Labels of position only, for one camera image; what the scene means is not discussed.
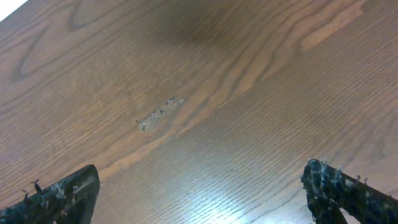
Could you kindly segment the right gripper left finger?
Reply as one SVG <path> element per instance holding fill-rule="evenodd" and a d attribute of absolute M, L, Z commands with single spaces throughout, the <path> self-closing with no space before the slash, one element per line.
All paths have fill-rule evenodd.
<path fill-rule="evenodd" d="M 20 202 L 1 210 L 2 224 L 90 224 L 100 191 L 97 168 L 87 165 L 47 188 L 32 182 Z"/>

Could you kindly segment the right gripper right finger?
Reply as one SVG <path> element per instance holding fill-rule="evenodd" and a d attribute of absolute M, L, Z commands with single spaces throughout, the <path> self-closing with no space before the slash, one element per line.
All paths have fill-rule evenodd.
<path fill-rule="evenodd" d="M 397 200 L 326 162 L 310 159 L 301 176 L 315 223 L 346 223 L 345 210 L 360 223 L 397 223 Z"/>

